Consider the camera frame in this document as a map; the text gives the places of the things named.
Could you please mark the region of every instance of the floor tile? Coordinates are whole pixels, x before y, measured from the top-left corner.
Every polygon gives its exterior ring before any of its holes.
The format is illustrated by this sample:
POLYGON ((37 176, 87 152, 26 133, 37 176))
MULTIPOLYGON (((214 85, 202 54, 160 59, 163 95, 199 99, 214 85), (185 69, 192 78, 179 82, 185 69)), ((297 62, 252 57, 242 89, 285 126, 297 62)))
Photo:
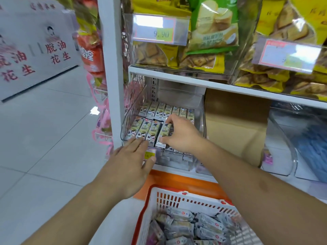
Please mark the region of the floor tile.
POLYGON ((144 201, 133 198, 118 203, 100 225, 90 245, 130 245, 143 206, 144 201))
POLYGON ((0 106, 0 166, 27 172, 93 107, 92 98, 44 88, 0 106))
MULTIPOLYGON (((92 97, 90 87, 86 81, 86 74, 87 71, 79 66, 44 83, 42 87, 92 97)), ((96 98, 101 99, 101 95, 96 94, 96 98)))
POLYGON ((98 115, 86 115, 28 173, 86 185, 105 164, 107 146, 92 139, 98 115))
POLYGON ((0 244, 21 244, 80 189, 80 186, 26 174, 0 200, 0 244))
POLYGON ((0 168, 0 198, 4 193, 10 189, 22 176, 24 173, 0 168))

